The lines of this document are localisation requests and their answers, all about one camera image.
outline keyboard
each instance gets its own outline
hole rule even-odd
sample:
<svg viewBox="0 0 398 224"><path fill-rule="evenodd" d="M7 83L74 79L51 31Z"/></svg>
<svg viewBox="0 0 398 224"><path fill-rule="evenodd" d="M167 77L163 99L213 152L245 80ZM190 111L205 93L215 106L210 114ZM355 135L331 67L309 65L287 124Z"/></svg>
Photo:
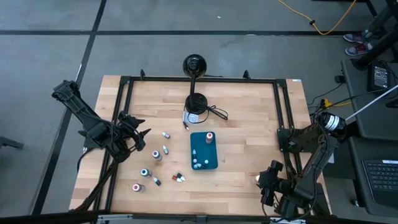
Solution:
<svg viewBox="0 0 398 224"><path fill-rule="evenodd" d="M376 203L396 207L392 198L398 197L398 161L363 161L373 200Z"/></svg>

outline lamp base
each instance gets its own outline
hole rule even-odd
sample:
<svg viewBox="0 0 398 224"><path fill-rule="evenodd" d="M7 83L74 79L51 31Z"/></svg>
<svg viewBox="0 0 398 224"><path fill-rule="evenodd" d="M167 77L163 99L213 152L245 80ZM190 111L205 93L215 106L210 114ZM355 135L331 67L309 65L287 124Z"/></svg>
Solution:
<svg viewBox="0 0 398 224"><path fill-rule="evenodd" d="M193 102L193 108L191 108L190 96L185 100L185 107L189 113L192 114L202 114L207 109L207 99L201 93L194 93L193 98L195 101Z"/></svg>

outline person's leg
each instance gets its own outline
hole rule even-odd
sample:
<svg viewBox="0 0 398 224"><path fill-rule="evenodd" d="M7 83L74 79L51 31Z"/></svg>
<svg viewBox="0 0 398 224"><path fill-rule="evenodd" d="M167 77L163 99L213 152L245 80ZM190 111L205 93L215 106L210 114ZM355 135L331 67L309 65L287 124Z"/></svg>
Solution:
<svg viewBox="0 0 398 224"><path fill-rule="evenodd" d="M367 29L362 31L360 34L345 34L343 38L348 42L357 42L359 44L363 44L367 42L367 39L373 35L373 33L380 28L383 23L385 23L392 16L391 10L388 6L386 6L383 11L374 18L372 23L369 25Z"/></svg>
<svg viewBox="0 0 398 224"><path fill-rule="evenodd" d="M366 40L365 42L363 42L363 44L359 44L355 47L347 47L345 49L345 52L350 56L366 54L367 52L372 50L374 46L376 46L377 42L378 40L372 40L372 41Z"/></svg>

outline concrete floor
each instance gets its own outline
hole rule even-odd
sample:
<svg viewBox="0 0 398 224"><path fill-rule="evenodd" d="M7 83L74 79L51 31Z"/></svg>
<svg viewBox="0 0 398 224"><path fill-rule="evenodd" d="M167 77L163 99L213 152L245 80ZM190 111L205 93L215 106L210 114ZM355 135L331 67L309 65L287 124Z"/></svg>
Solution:
<svg viewBox="0 0 398 224"><path fill-rule="evenodd" d="M0 30L91 30L100 2L2 1ZM287 2L311 15L323 30L332 27L349 6L348 2ZM373 3L378 11L383 8L384 1ZM337 30L360 30L371 20L366 5L358 3ZM312 27L277 0L117 0L107 2L99 30L312 31ZM87 41L87 35L0 35L0 136L25 143L21 151L0 150L0 217L27 215L32 209L64 111L50 94L62 80L76 77ZM300 78L309 101L336 86L333 77L340 74L340 61L349 58L343 51L348 46L338 36L101 35L95 39L80 91L94 106L103 75L138 75L144 69L147 75L183 76L182 60L196 53L206 58L211 75L241 77L249 70L253 78ZM390 52L382 58L392 60ZM343 86L328 98L347 96ZM345 117L352 109L346 106L334 112ZM68 210L83 145L80 129L80 122L72 118L44 213ZM351 181L326 178L326 186L338 217L398 223L396 218L369 215L352 206Z"/></svg>

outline black lamp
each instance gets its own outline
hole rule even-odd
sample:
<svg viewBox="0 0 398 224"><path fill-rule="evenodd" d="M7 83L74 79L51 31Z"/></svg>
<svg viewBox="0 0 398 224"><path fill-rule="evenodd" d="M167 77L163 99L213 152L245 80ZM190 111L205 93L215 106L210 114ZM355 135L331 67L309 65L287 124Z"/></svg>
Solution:
<svg viewBox="0 0 398 224"><path fill-rule="evenodd" d="M191 92L185 100L185 107L189 113L202 114L207 109L207 99L203 94L195 93L195 82L197 78L205 75L206 60L197 54L189 55L185 58L182 69L185 75L191 78Z"/></svg>

